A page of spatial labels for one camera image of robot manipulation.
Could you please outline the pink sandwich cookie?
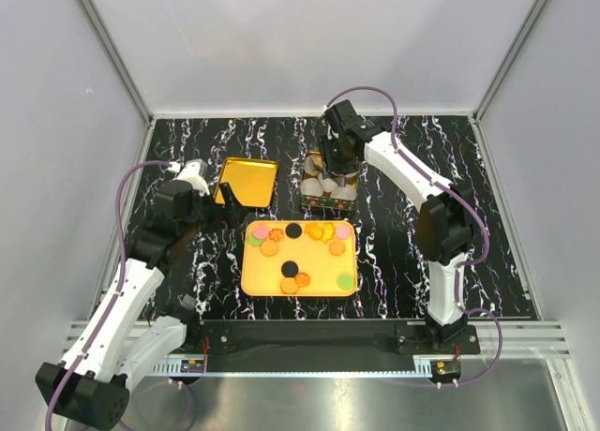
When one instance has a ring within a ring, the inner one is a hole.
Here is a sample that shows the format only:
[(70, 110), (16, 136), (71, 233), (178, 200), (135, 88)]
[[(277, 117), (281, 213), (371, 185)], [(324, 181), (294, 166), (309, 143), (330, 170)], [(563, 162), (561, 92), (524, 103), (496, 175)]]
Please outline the pink sandwich cookie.
[(252, 234), (253, 234), (253, 236), (256, 239), (258, 239), (258, 240), (264, 240), (264, 239), (266, 239), (269, 236), (269, 232), (270, 232), (270, 230), (269, 230), (268, 227), (266, 227), (266, 226), (257, 226), (253, 230)]
[(335, 235), (339, 240), (349, 239), (352, 235), (351, 227), (348, 225), (336, 225)]

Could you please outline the orange chick cookie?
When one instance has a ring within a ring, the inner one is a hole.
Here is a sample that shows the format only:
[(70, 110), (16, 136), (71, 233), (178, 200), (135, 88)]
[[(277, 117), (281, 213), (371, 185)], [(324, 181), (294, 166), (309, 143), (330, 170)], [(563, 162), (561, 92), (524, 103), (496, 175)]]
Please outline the orange chick cookie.
[(333, 223), (325, 222), (322, 226), (322, 242), (328, 243), (335, 237), (336, 227)]

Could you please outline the large round dotted biscuit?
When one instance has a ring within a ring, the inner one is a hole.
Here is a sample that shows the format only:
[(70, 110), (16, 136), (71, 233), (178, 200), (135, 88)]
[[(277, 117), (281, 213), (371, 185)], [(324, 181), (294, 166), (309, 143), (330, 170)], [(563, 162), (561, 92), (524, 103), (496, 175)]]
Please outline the large round dotted biscuit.
[(266, 257), (275, 256), (278, 252), (279, 246), (278, 242), (272, 239), (265, 239), (260, 247), (262, 254)]

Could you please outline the black sandwich cookie top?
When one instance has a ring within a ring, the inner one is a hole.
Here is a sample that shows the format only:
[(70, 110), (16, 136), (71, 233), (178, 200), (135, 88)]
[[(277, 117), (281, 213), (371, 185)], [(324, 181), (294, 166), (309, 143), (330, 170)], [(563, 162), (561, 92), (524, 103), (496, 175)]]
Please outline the black sandwich cookie top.
[(286, 226), (285, 232), (290, 239), (298, 239), (303, 234), (303, 229), (298, 223), (290, 223)]

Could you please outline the gold tin lid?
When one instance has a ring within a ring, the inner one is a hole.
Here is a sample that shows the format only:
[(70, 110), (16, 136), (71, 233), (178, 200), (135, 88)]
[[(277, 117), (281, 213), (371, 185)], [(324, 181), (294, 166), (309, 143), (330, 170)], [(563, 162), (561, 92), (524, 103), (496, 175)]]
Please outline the gold tin lid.
[(274, 195), (277, 174), (276, 161), (228, 156), (217, 180), (215, 201), (219, 205), (225, 204), (219, 186), (227, 183), (243, 206), (267, 208)]

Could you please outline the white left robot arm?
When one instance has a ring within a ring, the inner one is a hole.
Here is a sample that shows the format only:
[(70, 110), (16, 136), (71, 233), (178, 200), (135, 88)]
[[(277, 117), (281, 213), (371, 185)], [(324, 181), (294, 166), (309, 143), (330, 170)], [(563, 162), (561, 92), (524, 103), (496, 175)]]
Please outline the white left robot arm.
[(45, 363), (37, 371), (48, 420), (59, 415), (96, 430), (112, 430), (137, 384), (163, 357), (205, 343), (198, 313), (182, 305), (160, 313), (135, 342), (127, 339), (188, 243), (201, 232), (243, 223), (248, 210), (232, 187), (222, 183), (218, 189), (223, 204), (215, 202), (200, 177), (161, 186), (144, 220), (126, 239), (126, 258), (79, 339), (59, 363)]

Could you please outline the pink sandwich cookie right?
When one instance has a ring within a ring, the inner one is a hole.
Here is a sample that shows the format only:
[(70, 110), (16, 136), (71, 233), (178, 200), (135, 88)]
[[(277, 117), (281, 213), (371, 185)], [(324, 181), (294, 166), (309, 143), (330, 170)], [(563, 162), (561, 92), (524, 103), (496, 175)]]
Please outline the pink sandwich cookie right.
[(335, 235), (339, 240), (349, 239), (352, 235), (351, 227), (348, 225), (336, 225)]

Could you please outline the orange swirl butter cookie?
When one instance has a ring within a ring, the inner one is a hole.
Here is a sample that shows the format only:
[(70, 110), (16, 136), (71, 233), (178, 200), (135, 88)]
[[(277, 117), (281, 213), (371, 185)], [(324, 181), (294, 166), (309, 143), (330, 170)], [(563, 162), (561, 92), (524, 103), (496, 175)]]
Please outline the orange swirl butter cookie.
[(269, 239), (274, 242), (280, 242), (285, 238), (285, 231), (279, 228), (273, 228), (269, 231)]

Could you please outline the black sandwich cookie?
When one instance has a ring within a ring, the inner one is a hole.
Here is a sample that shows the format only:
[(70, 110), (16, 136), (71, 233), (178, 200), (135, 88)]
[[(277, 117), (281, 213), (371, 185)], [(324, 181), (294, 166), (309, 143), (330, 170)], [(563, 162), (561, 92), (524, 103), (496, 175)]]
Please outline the black sandwich cookie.
[(290, 223), (286, 226), (285, 232), (290, 239), (298, 239), (303, 234), (303, 229), (298, 223)]
[(296, 262), (287, 260), (281, 265), (281, 273), (284, 277), (295, 278), (299, 273), (299, 268)]

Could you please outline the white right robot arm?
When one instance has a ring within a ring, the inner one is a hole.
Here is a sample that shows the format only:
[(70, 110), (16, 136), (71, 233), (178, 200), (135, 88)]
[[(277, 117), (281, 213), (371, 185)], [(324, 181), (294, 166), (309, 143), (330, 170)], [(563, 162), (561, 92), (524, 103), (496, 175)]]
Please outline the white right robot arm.
[[(399, 141), (398, 121), (360, 116), (348, 100), (324, 111), (330, 135), (319, 139), (323, 175), (353, 176), (361, 162), (381, 171), (418, 212), (414, 243), (427, 260), (430, 285), (423, 339), (434, 351), (454, 347), (466, 329), (464, 268), (483, 221), (473, 191), (451, 183)], [(246, 228), (244, 293), (259, 297), (341, 298), (358, 288), (356, 237), (343, 220), (256, 220)]]

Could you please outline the green christmas cookie tin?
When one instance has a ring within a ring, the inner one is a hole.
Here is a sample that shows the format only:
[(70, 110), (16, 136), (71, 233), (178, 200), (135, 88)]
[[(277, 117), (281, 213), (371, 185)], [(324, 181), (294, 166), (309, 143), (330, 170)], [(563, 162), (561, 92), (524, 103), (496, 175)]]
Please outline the green christmas cookie tin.
[[(321, 156), (317, 151), (309, 151), (307, 153), (305, 159), (307, 158), (308, 155)], [(345, 174), (345, 175), (325, 175), (324, 169), (323, 169), (323, 161), (322, 161), (322, 172), (317, 177), (308, 176), (307, 174), (305, 174), (305, 171), (303, 169), (301, 183), (307, 178), (317, 178), (319, 180), (321, 177), (334, 179), (337, 182), (338, 186), (345, 186), (345, 185), (354, 186), (356, 189), (356, 192), (357, 192), (357, 196), (358, 196), (358, 172), (357, 171), (354, 171), (354, 172), (351, 172), (351, 173)], [(308, 209), (321, 208), (324, 213), (328, 212), (331, 214), (351, 215), (355, 211), (356, 204), (357, 204), (357, 196), (354, 201), (344, 201), (344, 200), (332, 199), (330, 197), (331, 193), (327, 193), (327, 192), (323, 192), (323, 194), (320, 197), (311, 197), (311, 196), (302, 195), (300, 187), (299, 187), (299, 192), (300, 192), (300, 204), (302, 207), (308, 208)]]

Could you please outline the round dotted biscuit lower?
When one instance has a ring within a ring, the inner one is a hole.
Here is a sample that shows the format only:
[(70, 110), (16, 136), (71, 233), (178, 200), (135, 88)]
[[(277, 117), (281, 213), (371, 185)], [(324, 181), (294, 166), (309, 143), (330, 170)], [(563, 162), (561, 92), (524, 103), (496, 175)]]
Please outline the round dotted biscuit lower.
[(285, 295), (294, 295), (299, 291), (299, 285), (293, 277), (285, 277), (280, 282), (280, 290)]

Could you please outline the orange fish cookie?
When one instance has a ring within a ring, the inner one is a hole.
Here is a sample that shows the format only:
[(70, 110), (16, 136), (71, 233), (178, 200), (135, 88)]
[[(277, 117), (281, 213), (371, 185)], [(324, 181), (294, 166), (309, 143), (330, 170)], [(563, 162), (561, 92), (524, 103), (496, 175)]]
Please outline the orange fish cookie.
[(315, 223), (306, 224), (304, 234), (312, 240), (320, 241), (323, 238), (323, 227)]

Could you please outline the orange swirl cookie lower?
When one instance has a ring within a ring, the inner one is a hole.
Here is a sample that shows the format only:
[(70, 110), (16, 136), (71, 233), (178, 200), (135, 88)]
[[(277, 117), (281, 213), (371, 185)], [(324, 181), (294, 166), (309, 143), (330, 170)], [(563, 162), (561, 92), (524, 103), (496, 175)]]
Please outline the orange swirl cookie lower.
[(306, 273), (298, 273), (294, 277), (294, 282), (300, 288), (305, 288), (310, 284), (310, 276)]

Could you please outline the yellow plastic tray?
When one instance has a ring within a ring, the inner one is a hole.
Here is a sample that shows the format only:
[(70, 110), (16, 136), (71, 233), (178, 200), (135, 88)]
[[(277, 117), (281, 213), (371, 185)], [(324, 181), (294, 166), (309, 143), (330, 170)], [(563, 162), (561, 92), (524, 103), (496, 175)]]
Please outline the yellow plastic tray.
[[(336, 225), (348, 225), (352, 235), (349, 239), (340, 240), (345, 243), (346, 250), (341, 256), (329, 252), (329, 245), (339, 240), (336, 235), (328, 243), (315, 241), (304, 234), (306, 224), (315, 223), (323, 226), (325, 222)], [(278, 242), (275, 256), (266, 257), (261, 246), (251, 246), (248, 237), (257, 226), (266, 226), (269, 230), (279, 228), (285, 231), (290, 223), (298, 223), (303, 234), (298, 239), (286, 236)], [(297, 263), (299, 273), (310, 276), (310, 284), (300, 288), (294, 295), (285, 295), (280, 290), (280, 282), (285, 278), (281, 273), (281, 265), (287, 260)], [(337, 286), (337, 278), (342, 274), (351, 274), (355, 279), (353, 290), (341, 290)], [(241, 269), (241, 287), (245, 294), (255, 297), (324, 297), (341, 298), (354, 294), (358, 287), (358, 271), (356, 257), (356, 235), (352, 224), (344, 220), (256, 220), (247, 225)]]

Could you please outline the green sandwich cookie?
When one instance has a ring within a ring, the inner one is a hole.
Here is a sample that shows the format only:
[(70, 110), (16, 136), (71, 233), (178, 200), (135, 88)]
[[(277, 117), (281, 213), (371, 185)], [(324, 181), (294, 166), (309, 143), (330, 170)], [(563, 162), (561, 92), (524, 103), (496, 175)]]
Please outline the green sandwich cookie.
[(351, 274), (342, 274), (337, 277), (337, 286), (341, 290), (353, 290), (355, 287), (355, 279)]
[(248, 243), (251, 246), (260, 246), (263, 243), (263, 240), (256, 238), (253, 234), (250, 234), (248, 237)]

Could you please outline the white paper cupcake liner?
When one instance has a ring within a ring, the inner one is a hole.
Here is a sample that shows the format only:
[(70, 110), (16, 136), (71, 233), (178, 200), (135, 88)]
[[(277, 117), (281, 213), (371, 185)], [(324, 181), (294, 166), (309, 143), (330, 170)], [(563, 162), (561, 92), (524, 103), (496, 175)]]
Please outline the white paper cupcake liner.
[(332, 193), (336, 188), (338, 188), (338, 183), (332, 178), (321, 177), (319, 181), (324, 192)]
[(301, 194), (311, 197), (320, 197), (323, 187), (317, 178), (307, 178), (300, 185)]
[(354, 201), (356, 199), (357, 192), (354, 186), (345, 185), (338, 186), (332, 192), (330, 197), (336, 200)]
[(304, 165), (305, 174), (317, 177), (323, 171), (322, 160), (319, 155), (308, 155)]

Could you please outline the orange round scalloped cookie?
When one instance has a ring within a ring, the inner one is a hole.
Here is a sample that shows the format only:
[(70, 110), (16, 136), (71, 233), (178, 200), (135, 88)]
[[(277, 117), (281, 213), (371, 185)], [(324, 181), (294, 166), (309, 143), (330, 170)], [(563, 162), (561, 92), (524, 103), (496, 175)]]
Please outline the orange round scalloped cookie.
[(335, 240), (329, 245), (329, 252), (334, 256), (341, 256), (346, 250), (345, 243), (340, 240)]

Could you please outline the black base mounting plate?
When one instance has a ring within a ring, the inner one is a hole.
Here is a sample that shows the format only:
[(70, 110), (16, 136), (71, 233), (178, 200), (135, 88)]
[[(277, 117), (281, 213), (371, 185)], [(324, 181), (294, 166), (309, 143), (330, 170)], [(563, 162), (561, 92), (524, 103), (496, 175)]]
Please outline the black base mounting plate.
[(421, 358), (481, 353), (474, 326), (437, 342), (421, 320), (206, 320), (184, 349), (205, 353), (211, 374), (261, 375), (407, 373)]

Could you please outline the green sandwich cookie right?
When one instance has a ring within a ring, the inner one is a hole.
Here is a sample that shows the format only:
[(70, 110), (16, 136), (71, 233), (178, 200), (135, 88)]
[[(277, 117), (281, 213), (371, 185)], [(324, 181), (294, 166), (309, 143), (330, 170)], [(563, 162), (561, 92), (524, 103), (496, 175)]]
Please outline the green sandwich cookie right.
[(342, 274), (337, 277), (337, 286), (341, 290), (353, 290), (355, 287), (355, 279), (351, 274)]

